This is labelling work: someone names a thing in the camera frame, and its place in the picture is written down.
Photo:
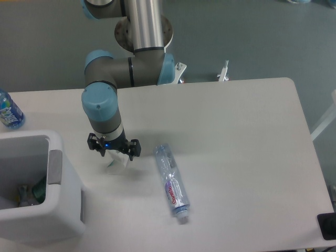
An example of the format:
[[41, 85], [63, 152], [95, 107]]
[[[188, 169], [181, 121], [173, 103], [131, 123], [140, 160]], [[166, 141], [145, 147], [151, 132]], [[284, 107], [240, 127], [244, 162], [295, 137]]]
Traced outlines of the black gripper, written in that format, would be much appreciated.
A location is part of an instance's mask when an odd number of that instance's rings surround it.
[[87, 143], [90, 150], [99, 152], [102, 157], [105, 156], [106, 150], [116, 150], [126, 154], [130, 161], [141, 155], [140, 141], [138, 139], [128, 141], [124, 132], [114, 140], [106, 140], [104, 137], [99, 138], [94, 133], [89, 133]]

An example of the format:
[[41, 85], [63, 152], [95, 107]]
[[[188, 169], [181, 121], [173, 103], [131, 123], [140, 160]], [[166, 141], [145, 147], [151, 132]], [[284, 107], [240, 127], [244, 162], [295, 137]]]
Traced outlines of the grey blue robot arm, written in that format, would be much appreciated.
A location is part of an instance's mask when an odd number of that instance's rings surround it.
[[90, 52], [85, 61], [85, 88], [81, 95], [84, 112], [93, 128], [87, 143], [90, 150], [107, 150], [139, 157], [138, 139], [125, 135], [118, 105], [118, 88], [162, 85], [175, 78], [172, 54], [165, 51], [159, 1], [81, 1], [88, 18], [124, 17], [133, 43], [133, 56], [115, 59], [105, 50]]

